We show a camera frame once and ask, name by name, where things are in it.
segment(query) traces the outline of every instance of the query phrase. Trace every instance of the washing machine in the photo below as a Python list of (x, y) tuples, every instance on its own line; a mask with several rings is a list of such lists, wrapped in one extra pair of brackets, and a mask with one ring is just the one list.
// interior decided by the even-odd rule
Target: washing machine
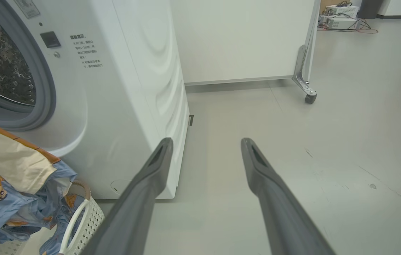
[(168, 0), (0, 0), (0, 127), (116, 199), (164, 137), (174, 198), (189, 108)]

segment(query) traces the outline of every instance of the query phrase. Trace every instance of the trash can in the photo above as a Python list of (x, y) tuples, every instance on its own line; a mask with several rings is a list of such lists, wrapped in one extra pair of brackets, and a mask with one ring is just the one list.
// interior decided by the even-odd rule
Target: trash can
[(362, 0), (357, 17), (361, 19), (375, 19), (383, 1), (384, 0)]

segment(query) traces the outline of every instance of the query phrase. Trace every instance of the black wheel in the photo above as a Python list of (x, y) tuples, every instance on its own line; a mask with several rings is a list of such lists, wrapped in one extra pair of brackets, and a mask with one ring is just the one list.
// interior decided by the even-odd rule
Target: black wheel
[(315, 99), (317, 99), (317, 95), (314, 95), (314, 96), (306, 95), (304, 102), (312, 104), (315, 102)]

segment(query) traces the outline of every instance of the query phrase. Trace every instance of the laundry basket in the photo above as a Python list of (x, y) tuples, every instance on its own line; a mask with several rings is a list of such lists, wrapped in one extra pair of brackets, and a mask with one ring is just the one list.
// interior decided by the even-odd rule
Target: laundry basket
[[(61, 247), (66, 248), (61, 248), (59, 253), (63, 255), (79, 255), (104, 220), (104, 214), (97, 202), (92, 198), (90, 188), (82, 181), (74, 181), (69, 193), (83, 196), (85, 200), (76, 209), (68, 224), (61, 244)], [(74, 224), (84, 208), (84, 215), (79, 227), (71, 242), (68, 243)], [(37, 255), (39, 254), (40, 246), (53, 235), (55, 229), (42, 228), (37, 233), (32, 234), (26, 242), (15, 240), (0, 244), (0, 255)]]

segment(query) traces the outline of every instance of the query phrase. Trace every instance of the sticker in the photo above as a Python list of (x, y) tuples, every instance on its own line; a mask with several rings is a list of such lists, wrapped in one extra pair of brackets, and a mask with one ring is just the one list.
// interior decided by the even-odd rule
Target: sticker
[(98, 51), (92, 40), (88, 39), (84, 34), (70, 35), (70, 40), (72, 40), (71, 42), (84, 68), (103, 67), (103, 63), (98, 59)]
[(40, 14), (32, 0), (15, 0), (15, 3), (23, 11), (26, 18), (30, 19)]

